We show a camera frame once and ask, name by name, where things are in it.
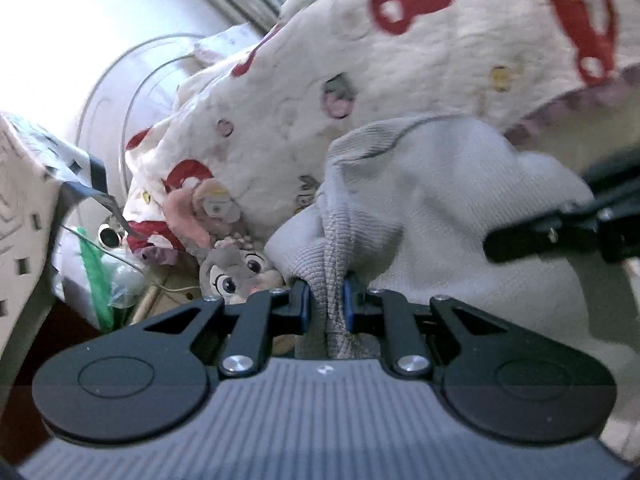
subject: plush toy eye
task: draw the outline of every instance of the plush toy eye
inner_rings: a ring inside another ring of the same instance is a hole
[[[215,287],[218,294],[223,298],[228,298],[236,293],[236,283],[226,274],[220,274],[215,281]]]
[[[246,254],[244,256],[244,261],[246,262],[248,269],[255,274],[260,274],[267,263],[264,258],[259,256],[257,253]]]

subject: brown floor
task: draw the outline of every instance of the brown floor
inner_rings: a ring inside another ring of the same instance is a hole
[[[53,306],[20,369],[0,418],[0,456],[9,463],[22,462],[49,438],[31,399],[31,381],[40,365],[58,352],[99,335],[65,304]]]

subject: pink inner ear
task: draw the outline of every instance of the pink inner ear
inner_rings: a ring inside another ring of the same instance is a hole
[[[176,189],[169,193],[164,202],[164,217],[169,229],[176,235],[190,238],[199,247],[206,249],[210,246],[209,233],[193,215],[192,193],[189,189]]]

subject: triangular cutout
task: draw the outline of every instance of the triangular cutout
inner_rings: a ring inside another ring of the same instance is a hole
[[[154,325],[146,327],[145,331],[177,335],[182,333],[199,313],[199,308],[189,308],[181,312],[180,314],[176,314],[175,316],[171,316],[168,319],[163,319],[162,321]]]
[[[465,328],[472,335],[489,335],[506,332],[505,329],[488,322],[485,319],[475,316],[471,312],[461,308],[452,308],[453,313],[458,316]]]

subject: gray bunny plush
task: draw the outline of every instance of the gray bunny plush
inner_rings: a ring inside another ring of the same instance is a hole
[[[254,292],[283,286],[282,275],[246,238],[218,241],[200,266],[202,296],[219,297],[226,304],[244,303]],[[274,338],[273,354],[283,355],[294,347],[294,336]]]

